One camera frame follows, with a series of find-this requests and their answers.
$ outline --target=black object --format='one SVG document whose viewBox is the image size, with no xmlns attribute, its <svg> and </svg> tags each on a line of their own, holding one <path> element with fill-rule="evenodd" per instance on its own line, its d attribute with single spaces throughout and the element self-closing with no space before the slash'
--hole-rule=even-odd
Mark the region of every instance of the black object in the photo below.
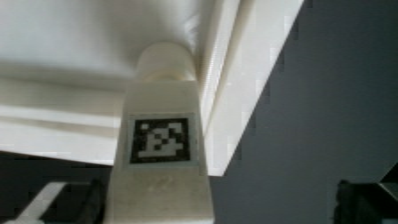
<svg viewBox="0 0 398 224">
<path fill-rule="evenodd" d="M 351 184 L 339 182 L 333 224 L 398 223 L 398 179 L 395 169 L 379 183 Z"/>
<path fill-rule="evenodd" d="M 40 216 L 45 224 L 92 224 L 99 222 L 104 207 L 99 181 L 68 183 Z"/>
<path fill-rule="evenodd" d="M 104 165 L 0 152 L 0 223 L 15 220 L 49 182 L 90 184 L 95 179 L 104 195 L 109 170 Z"/>
</svg>

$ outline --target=black and white square marker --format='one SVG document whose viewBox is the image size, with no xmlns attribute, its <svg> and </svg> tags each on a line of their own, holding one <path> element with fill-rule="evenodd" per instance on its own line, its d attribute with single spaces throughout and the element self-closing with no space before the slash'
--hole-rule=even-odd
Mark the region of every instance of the black and white square marker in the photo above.
<svg viewBox="0 0 398 224">
<path fill-rule="evenodd" d="M 132 121 L 129 164 L 189 161 L 187 118 Z"/>
</svg>

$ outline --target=white panel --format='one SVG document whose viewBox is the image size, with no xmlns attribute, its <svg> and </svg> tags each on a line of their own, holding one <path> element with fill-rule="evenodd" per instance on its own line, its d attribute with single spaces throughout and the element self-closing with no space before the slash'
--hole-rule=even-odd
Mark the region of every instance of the white panel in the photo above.
<svg viewBox="0 0 398 224">
<path fill-rule="evenodd" d="M 214 176 L 225 172 L 299 5 L 299 0 L 241 1 L 203 133 Z"/>
</svg>

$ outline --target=gray wall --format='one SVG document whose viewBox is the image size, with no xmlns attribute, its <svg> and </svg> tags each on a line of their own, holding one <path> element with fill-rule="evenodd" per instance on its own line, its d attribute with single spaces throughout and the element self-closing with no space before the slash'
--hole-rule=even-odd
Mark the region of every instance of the gray wall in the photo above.
<svg viewBox="0 0 398 224">
<path fill-rule="evenodd" d="M 398 1 L 301 7 L 227 176 L 216 224 L 331 222 L 335 185 L 398 161 Z"/>
</svg>

